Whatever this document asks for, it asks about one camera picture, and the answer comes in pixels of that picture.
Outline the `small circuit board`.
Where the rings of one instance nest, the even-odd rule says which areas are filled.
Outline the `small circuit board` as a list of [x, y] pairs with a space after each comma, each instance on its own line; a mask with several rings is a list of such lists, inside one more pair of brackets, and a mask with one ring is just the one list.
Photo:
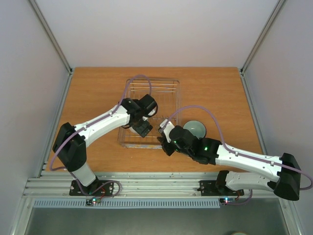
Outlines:
[[101, 198], [92, 198], [86, 200], [86, 206], [94, 206], [101, 203]]
[[230, 198], [230, 197], [220, 198], [220, 203], [222, 205], [232, 204], [232, 203], [235, 203], [235, 202], [236, 202], [235, 198]]

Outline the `right aluminium frame post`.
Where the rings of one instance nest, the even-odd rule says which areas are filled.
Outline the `right aluminium frame post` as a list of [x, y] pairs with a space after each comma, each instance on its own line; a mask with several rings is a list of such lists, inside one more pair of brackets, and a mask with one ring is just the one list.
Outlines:
[[286, 4], [287, 0], [278, 0], [275, 4], [273, 10], [271, 11], [265, 25], [263, 26], [259, 36], [257, 37], [256, 42], [254, 43], [248, 57], [246, 58], [243, 66], [240, 68], [240, 74], [244, 76], [246, 70], [248, 69], [249, 65], [251, 64], [253, 58], [255, 57], [258, 49], [262, 45], [263, 41], [265, 40], [266, 36], [268, 35], [269, 31], [271, 30], [273, 24], [275, 23], [276, 19], [278, 18], [280, 12], [282, 11], [284, 5]]

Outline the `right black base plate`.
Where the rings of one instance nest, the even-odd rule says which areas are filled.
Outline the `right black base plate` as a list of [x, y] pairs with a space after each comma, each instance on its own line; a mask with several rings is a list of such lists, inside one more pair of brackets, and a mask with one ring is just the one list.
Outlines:
[[224, 183], [220, 184], [216, 180], [201, 180], [197, 189], [201, 196], [243, 196], [244, 190], [232, 190]]

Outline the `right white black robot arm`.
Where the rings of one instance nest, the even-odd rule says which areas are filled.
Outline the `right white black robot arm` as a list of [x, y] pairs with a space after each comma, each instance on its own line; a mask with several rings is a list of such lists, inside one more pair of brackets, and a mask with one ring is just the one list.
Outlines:
[[297, 201], [300, 196], [300, 167], [295, 157], [281, 157], [243, 151], [219, 140], [197, 138], [189, 130], [168, 123], [158, 129], [158, 141], [168, 155], [177, 152], [205, 165], [225, 165], [245, 173], [222, 170], [216, 179], [216, 190], [225, 195], [242, 189], [266, 190], [276, 196]]

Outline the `left aluminium frame post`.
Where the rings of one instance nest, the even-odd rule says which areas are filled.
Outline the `left aluminium frame post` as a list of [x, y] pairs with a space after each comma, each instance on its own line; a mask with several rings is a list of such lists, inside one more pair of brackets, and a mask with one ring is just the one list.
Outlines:
[[57, 39], [55, 38], [55, 36], [54, 36], [54, 34], [53, 34], [49, 24], [48, 24], [44, 14], [43, 14], [43, 12], [41, 11], [37, 1], [36, 0], [28, 0], [27, 2], [30, 4], [30, 6], [31, 6], [32, 10], [34, 11], [36, 17], [38, 18], [41, 26], [43, 27], [47, 37], [51, 41], [55, 51], [57, 52], [59, 58], [61, 59], [64, 67], [66, 68], [68, 73], [71, 74], [73, 69], [70, 66], [70, 64], [69, 64], [65, 54], [63, 53], [63, 51], [62, 51], [62, 49], [61, 49], [61, 47], [59, 45], [59, 43], [57, 42]]

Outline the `white ceramic bowl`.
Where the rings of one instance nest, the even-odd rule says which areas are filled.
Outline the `white ceramic bowl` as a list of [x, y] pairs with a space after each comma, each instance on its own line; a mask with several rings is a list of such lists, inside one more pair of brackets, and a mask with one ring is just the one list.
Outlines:
[[128, 129], [129, 129], [130, 132], [132, 132], [134, 134], [137, 134], [137, 132], [132, 127], [129, 127]]

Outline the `teal patterned bowl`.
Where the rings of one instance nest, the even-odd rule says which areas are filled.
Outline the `teal patterned bowl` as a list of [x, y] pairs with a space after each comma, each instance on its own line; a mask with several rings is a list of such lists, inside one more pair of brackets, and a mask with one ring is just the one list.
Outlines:
[[189, 130], [198, 139], [205, 138], [206, 127], [203, 123], [197, 120], [191, 120], [184, 124], [183, 129]]

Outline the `right small circuit board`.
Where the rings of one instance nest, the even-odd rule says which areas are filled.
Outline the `right small circuit board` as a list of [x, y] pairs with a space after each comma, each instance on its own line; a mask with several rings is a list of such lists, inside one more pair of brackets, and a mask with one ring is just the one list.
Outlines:
[[235, 202], [236, 202], [235, 198], [230, 198], [230, 197], [220, 198], [220, 203], [222, 205], [232, 204], [232, 203], [235, 203]]

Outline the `left small circuit board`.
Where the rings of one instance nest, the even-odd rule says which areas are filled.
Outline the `left small circuit board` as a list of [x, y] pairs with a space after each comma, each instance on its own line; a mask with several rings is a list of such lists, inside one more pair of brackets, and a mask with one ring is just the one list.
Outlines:
[[94, 206], [101, 203], [101, 198], [92, 198], [86, 200], [86, 206]]

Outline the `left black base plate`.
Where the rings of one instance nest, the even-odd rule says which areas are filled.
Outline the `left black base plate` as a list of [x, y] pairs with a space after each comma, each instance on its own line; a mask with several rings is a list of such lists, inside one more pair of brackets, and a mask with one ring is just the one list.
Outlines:
[[70, 185], [70, 196], [112, 196], [114, 190], [114, 182], [108, 180], [98, 180], [89, 186], [79, 186], [76, 180]]

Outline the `aluminium frame post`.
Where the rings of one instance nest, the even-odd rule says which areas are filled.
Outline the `aluminium frame post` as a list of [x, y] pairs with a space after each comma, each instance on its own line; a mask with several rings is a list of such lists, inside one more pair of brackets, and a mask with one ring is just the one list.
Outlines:
[[273, 24], [275, 23], [276, 19], [278, 18], [280, 12], [282, 11], [284, 5], [286, 4], [287, 0], [278, 0], [275, 4], [273, 10], [271, 11], [265, 25], [263, 26], [259, 36], [257, 37], [256, 42], [254, 43], [248, 57], [246, 58], [243, 66], [240, 68], [240, 74], [244, 76], [246, 70], [248, 69], [249, 65], [251, 64], [253, 58], [255, 57], [258, 49], [262, 45], [263, 41], [265, 40], [266, 36], [268, 35], [269, 31], [271, 30]]
[[43, 14], [43, 12], [41, 11], [37, 1], [36, 0], [28, 0], [27, 2], [30, 4], [30, 6], [31, 6], [32, 10], [34, 11], [36, 17], [38, 18], [41, 26], [43, 27], [47, 37], [51, 41], [55, 51], [57, 52], [59, 58], [61, 59], [64, 67], [66, 68], [68, 73], [71, 74], [73, 69], [70, 66], [70, 64], [69, 64], [65, 54], [63, 53], [63, 51], [62, 51], [62, 49], [61, 49], [61, 47], [59, 45], [59, 43], [57, 42], [57, 39], [55, 38], [55, 36], [54, 36], [54, 34], [53, 34], [49, 24], [48, 24], [44, 14]]

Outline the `metal wire dish rack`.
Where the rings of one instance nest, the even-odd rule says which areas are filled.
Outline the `metal wire dish rack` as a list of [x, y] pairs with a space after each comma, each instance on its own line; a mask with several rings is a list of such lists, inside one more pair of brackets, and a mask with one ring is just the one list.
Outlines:
[[180, 82], [177, 79], [152, 77], [150, 83], [143, 77], [136, 78], [128, 87], [125, 97], [140, 99], [149, 91], [158, 108], [149, 113], [149, 123], [153, 126], [149, 134], [142, 138], [131, 128], [119, 128], [118, 142], [126, 148], [161, 149], [157, 140], [159, 125], [172, 113], [181, 108]]

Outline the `aluminium rail base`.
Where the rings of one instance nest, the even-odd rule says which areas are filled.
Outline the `aluminium rail base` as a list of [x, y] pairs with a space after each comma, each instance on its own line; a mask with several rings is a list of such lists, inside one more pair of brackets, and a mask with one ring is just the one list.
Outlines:
[[[116, 180], [121, 198], [199, 198], [201, 180], [215, 180], [216, 172], [97, 172], [100, 180]], [[43, 171], [27, 179], [23, 196], [69, 197], [73, 177], [68, 172]]]

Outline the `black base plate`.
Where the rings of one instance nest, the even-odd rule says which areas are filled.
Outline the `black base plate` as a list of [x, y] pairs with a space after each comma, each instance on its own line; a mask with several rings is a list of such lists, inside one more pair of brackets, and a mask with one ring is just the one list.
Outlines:
[[70, 196], [112, 196], [114, 190], [114, 182], [108, 180], [98, 180], [89, 186], [79, 186], [76, 180], [70, 185]]
[[197, 189], [201, 196], [243, 196], [244, 190], [232, 190], [224, 183], [220, 184], [216, 180], [201, 180]]

